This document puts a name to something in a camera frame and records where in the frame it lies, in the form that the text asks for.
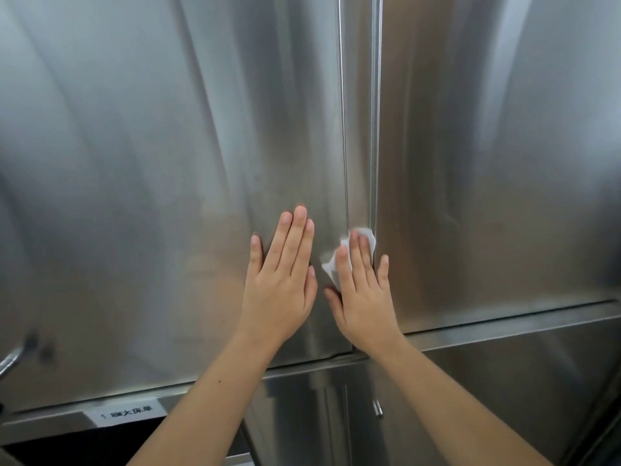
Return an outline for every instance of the left hand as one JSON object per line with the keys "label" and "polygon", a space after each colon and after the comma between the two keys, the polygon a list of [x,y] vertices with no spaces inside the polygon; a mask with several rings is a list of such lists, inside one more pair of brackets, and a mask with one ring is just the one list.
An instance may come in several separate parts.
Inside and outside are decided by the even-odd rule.
{"label": "left hand", "polygon": [[304,323],[317,296],[309,266],[314,235],[306,208],[298,206],[280,216],[264,263],[261,239],[252,236],[238,335],[276,351]]}

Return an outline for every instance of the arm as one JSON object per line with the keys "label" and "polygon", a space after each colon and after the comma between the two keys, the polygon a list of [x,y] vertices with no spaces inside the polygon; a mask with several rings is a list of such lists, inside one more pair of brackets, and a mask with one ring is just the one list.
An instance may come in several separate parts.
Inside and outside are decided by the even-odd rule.
{"label": "arm", "polygon": [[315,300],[317,280],[309,266],[314,224],[306,214],[302,206],[293,216],[283,213],[264,263],[261,241],[252,236],[235,334],[130,466],[222,464],[270,360]]}
{"label": "arm", "polygon": [[452,466],[550,466],[533,447],[487,410],[401,334],[388,283],[388,257],[377,276],[369,243],[354,231],[337,251],[342,301],[332,289],[326,296],[339,329],[367,352],[405,394],[425,429]]}

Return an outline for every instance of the door handle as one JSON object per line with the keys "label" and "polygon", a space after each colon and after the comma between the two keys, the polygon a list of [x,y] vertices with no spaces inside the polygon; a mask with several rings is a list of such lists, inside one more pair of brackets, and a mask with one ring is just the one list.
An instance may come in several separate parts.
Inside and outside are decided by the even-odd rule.
{"label": "door handle", "polygon": [[0,361],[0,381],[5,378],[13,368],[19,365],[19,362],[38,347],[38,334],[36,332],[29,333],[21,345],[11,350],[11,352]]}

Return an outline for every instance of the stainless steel door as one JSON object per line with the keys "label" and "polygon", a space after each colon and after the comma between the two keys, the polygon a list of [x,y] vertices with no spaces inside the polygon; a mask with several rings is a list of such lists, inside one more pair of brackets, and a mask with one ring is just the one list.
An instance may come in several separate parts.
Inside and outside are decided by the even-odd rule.
{"label": "stainless steel door", "polygon": [[[0,340],[51,346],[11,407],[195,379],[252,232],[305,203],[318,266],[368,225],[371,1],[0,0]],[[350,350],[320,293],[273,364]]]}
{"label": "stainless steel door", "polygon": [[621,0],[384,0],[378,252],[404,332],[609,299]]}

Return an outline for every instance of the hand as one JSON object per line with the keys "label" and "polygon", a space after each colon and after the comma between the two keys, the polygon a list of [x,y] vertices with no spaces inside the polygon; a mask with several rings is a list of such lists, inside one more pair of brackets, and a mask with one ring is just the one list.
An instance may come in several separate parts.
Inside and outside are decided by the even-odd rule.
{"label": "hand", "polygon": [[315,269],[309,266],[315,225],[306,208],[280,216],[263,263],[261,239],[250,240],[250,263],[237,334],[275,352],[304,323],[317,296]]}
{"label": "hand", "polygon": [[379,357],[395,343],[404,340],[397,325],[388,283],[388,256],[384,255],[377,269],[371,265],[369,240],[353,230],[350,236],[352,267],[347,247],[337,250],[338,279],[343,300],[334,289],[326,288],[325,295],[337,321],[338,329],[360,350],[372,358]]}

